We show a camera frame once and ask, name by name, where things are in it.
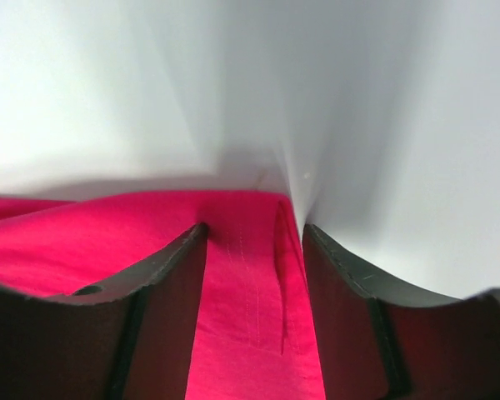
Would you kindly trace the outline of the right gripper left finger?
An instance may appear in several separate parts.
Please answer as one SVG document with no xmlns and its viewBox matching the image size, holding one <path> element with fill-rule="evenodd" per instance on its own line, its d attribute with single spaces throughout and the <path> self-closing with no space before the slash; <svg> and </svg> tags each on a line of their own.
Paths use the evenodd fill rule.
<svg viewBox="0 0 500 400">
<path fill-rule="evenodd" d="M 0 399 L 184 398 L 207 244 L 200 223 L 70 295 L 0 285 Z"/>
</svg>

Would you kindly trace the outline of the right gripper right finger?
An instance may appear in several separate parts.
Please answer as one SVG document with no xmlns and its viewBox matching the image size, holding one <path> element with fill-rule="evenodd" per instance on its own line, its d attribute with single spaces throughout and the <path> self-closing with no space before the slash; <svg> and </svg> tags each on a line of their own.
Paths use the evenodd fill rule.
<svg viewBox="0 0 500 400">
<path fill-rule="evenodd" d="M 500 288 L 431 292 L 307 225 L 303 258 L 329 399 L 500 399 Z"/>
</svg>

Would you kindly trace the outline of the pink t-shirt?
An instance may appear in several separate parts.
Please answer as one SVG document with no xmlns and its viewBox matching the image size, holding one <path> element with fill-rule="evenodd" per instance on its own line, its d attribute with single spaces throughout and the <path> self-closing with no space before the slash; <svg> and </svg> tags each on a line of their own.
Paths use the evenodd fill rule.
<svg viewBox="0 0 500 400">
<path fill-rule="evenodd" d="M 209 239 L 187 398 L 323 398 L 301 245 L 283 195 L 0 197 L 0 283 L 39 296 L 72 293 L 200 222 Z"/>
</svg>

